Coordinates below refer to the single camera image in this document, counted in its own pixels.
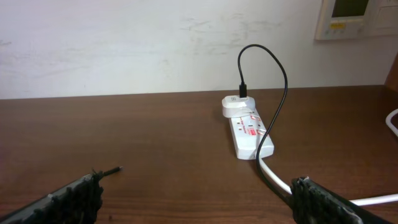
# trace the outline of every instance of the white cable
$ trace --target white cable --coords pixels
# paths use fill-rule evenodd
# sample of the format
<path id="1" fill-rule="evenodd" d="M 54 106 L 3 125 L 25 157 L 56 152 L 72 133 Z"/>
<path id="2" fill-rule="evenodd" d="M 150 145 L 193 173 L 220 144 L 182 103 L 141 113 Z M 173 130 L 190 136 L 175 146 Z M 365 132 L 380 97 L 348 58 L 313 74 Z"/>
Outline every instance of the white cable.
<path id="1" fill-rule="evenodd" d="M 398 114 L 398 109 L 394 110 L 391 112 L 387 118 L 386 118 L 386 124 L 391 128 L 391 131 L 394 132 L 397 137 L 398 137 L 398 129 L 391 123 L 391 118 Z M 292 191 L 290 190 L 290 186 L 287 185 L 283 180 L 281 180 L 278 176 L 276 176 L 273 171 L 267 166 L 267 164 L 260 159 L 260 166 L 263 169 L 263 171 L 279 186 L 281 187 L 284 191 L 286 191 L 289 194 L 292 194 Z M 387 202 L 398 202 L 398 194 L 392 194 L 392 195 L 386 195 L 386 196 L 380 196 L 380 197 L 372 197 L 372 198 L 363 198 L 363 199 L 356 199 L 356 200 L 350 200 L 350 202 L 358 205 L 358 206 L 363 206 L 363 205 L 375 205 L 375 204 L 380 204 L 380 203 L 387 203 Z"/>

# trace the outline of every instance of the extension cord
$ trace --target extension cord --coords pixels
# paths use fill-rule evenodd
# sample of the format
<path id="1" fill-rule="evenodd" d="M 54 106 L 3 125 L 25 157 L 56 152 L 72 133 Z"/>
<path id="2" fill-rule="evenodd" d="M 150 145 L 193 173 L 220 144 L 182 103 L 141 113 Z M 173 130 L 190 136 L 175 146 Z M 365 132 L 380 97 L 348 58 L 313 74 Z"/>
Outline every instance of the extension cord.
<path id="1" fill-rule="evenodd" d="M 257 147 L 266 128 L 255 109 L 250 115 L 230 118 L 232 137 L 234 139 L 236 157 L 238 159 L 255 159 Z M 260 157 L 271 156 L 274 153 L 274 144 L 268 136 L 261 147 Z"/>

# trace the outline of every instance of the wood grain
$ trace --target wood grain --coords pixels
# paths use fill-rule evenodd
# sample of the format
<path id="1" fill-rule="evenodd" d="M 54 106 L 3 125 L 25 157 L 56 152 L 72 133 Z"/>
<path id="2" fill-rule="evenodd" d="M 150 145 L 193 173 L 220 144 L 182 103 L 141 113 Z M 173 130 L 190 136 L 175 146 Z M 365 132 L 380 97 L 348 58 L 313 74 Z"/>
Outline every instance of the wood grain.
<path id="1" fill-rule="evenodd" d="M 0 101 L 0 214 L 95 169 L 98 223 L 294 223 L 236 158 L 221 99 L 236 91 Z M 282 90 L 250 90 L 264 123 Z M 383 86 L 290 89 L 265 159 L 286 182 L 309 175 L 348 198 L 398 193 L 398 139 Z M 398 222 L 398 203 L 365 207 Z"/>
<path id="2" fill-rule="evenodd" d="M 387 76 L 385 85 L 390 89 L 398 92 L 398 54 L 391 66 L 390 73 Z"/>

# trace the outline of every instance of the thermostat screen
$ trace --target thermostat screen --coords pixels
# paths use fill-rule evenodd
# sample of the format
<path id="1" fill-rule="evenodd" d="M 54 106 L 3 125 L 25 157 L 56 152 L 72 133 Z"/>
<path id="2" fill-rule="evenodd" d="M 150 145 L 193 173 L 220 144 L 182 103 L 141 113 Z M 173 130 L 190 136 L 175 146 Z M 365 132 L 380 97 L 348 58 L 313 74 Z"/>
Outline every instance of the thermostat screen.
<path id="1" fill-rule="evenodd" d="M 336 0 L 332 17 L 349 17 L 365 15 L 369 0 Z"/>

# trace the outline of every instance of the plug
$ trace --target plug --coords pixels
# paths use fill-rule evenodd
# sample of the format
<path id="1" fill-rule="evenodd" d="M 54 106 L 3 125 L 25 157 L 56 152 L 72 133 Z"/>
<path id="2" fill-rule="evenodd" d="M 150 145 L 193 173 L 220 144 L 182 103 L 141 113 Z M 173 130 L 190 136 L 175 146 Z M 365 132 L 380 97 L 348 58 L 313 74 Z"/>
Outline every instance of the plug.
<path id="1" fill-rule="evenodd" d="M 239 96 L 226 96 L 223 101 L 223 115 L 226 118 L 238 118 L 254 113 L 256 103 L 254 99 L 247 96 L 240 98 Z"/>

